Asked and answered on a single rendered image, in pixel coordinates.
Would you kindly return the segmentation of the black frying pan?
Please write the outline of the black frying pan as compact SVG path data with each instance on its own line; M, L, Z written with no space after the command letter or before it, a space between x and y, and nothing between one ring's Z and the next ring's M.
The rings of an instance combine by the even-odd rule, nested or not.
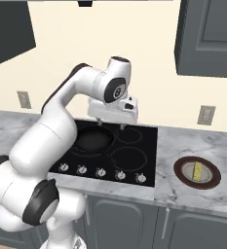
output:
M104 126L86 126L78 130L73 148L86 156L105 155L115 142L113 132Z

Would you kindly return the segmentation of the black hob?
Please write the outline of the black hob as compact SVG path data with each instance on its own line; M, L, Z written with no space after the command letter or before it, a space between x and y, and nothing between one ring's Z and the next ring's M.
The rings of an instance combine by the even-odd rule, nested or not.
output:
M97 122L76 120L78 130L86 126L96 126ZM119 182L145 187L155 186L158 128L149 126L127 125L124 130L119 124L103 123L115 135L115 142L105 155L86 156L77 152L73 146L50 169L53 173L79 176L111 182ZM59 171L59 166L66 163L67 171ZM85 174L78 172L78 166L87 168ZM96 172L103 168L106 174L98 177ZM116 179L116 173L123 171L126 178ZM137 183L135 175L143 173L144 183Z

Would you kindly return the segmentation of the yellow butter stick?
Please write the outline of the yellow butter stick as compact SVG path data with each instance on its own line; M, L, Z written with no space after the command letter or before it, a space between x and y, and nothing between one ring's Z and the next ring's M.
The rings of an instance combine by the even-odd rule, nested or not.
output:
M202 164L198 161L195 162L194 165L194 172L193 172L193 179L195 181L201 180L201 173L202 173Z

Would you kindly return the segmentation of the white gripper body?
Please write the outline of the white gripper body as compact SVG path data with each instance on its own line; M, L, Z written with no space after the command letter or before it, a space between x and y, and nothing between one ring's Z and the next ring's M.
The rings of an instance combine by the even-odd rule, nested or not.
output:
M89 99L88 115L97 120L106 120L118 124L135 125L138 119L136 98L125 98L105 104L96 99Z

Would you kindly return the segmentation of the grey wall cupboard door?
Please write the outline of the grey wall cupboard door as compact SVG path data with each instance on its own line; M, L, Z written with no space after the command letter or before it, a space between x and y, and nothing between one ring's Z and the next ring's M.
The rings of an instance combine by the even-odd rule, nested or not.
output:
M181 0L176 73L227 78L227 0Z

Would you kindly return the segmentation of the grey wall cupboard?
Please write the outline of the grey wall cupboard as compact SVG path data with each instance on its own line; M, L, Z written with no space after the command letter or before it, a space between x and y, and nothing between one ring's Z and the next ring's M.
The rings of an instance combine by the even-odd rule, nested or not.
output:
M26 1L0 1L0 63L36 47Z

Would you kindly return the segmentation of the grey wall socket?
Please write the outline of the grey wall socket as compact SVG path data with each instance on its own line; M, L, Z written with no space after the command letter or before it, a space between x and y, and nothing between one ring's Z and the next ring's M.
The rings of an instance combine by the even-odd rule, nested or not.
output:
M202 105L198 117L198 125L211 125L215 112L215 106Z
M19 104L22 109L30 109L31 103L27 91L18 91Z

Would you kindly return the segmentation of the brown plate with pale centre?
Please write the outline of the brown plate with pale centre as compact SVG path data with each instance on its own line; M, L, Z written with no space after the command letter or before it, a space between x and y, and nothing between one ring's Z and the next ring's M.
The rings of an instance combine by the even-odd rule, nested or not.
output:
M173 166L176 177L185 185L208 190L216 187L221 180L218 168L210 161L200 157L183 157Z

